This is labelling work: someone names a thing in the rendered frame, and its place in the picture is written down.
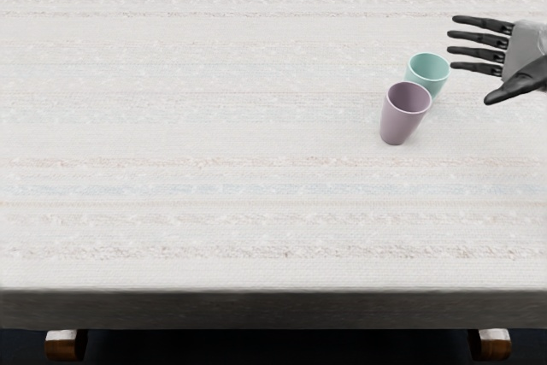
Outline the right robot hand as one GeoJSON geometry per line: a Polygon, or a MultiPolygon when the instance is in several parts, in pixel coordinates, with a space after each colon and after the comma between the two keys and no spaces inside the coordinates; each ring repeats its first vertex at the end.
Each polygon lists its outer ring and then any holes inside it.
{"type": "Polygon", "coordinates": [[[448,31],[449,38],[475,42],[477,46],[450,46],[447,51],[478,59],[477,62],[452,62],[452,68],[501,79],[501,86],[485,96],[485,105],[532,91],[547,93],[547,24],[526,20],[512,23],[468,15],[455,15],[452,20],[484,30],[448,31]]]}

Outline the teal cup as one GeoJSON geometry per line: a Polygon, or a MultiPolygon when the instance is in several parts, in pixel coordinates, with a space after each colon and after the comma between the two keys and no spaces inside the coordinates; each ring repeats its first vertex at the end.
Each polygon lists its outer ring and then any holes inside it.
{"type": "Polygon", "coordinates": [[[442,56],[421,52],[409,58],[403,78],[422,85],[429,91],[432,99],[435,99],[449,76],[450,64],[442,56]]]}

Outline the mauve cup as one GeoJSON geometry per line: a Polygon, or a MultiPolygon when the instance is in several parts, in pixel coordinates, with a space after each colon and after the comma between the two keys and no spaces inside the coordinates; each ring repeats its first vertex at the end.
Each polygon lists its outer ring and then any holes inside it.
{"type": "Polygon", "coordinates": [[[383,102],[379,135],[390,145],[403,144],[420,125],[432,106],[429,91],[415,82],[392,85],[383,102]]]}

